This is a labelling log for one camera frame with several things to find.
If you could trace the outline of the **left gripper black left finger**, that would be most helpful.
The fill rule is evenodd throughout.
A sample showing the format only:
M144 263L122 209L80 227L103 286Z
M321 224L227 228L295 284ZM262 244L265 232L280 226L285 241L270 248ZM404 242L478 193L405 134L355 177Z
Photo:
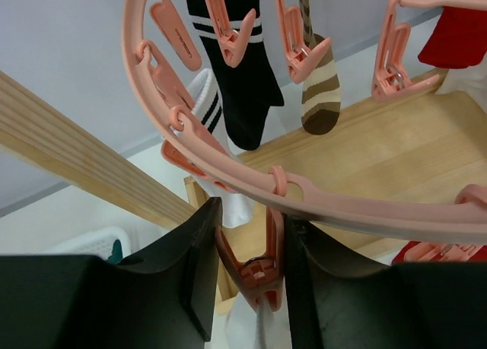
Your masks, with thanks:
M1 258L3 348L202 348L211 339L220 198L114 265L93 255Z

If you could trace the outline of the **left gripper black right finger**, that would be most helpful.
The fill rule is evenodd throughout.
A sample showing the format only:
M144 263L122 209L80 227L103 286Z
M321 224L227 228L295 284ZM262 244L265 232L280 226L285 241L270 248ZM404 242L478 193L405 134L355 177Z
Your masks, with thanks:
M295 348L484 348L486 265L384 265L287 216L285 291Z

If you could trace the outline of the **red Christmas sock front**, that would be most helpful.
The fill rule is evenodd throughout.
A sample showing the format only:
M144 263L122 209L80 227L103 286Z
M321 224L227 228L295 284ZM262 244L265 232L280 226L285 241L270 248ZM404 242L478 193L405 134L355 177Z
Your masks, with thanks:
M485 262L486 246L411 241L393 258L400 262Z

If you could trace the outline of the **plain white sock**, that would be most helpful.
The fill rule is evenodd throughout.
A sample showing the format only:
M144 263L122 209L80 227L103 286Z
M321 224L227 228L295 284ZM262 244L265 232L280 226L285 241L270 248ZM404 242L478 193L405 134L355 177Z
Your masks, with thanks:
M292 348L287 297L273 312L268 303L254 311L239 293L225 322L229 348Z

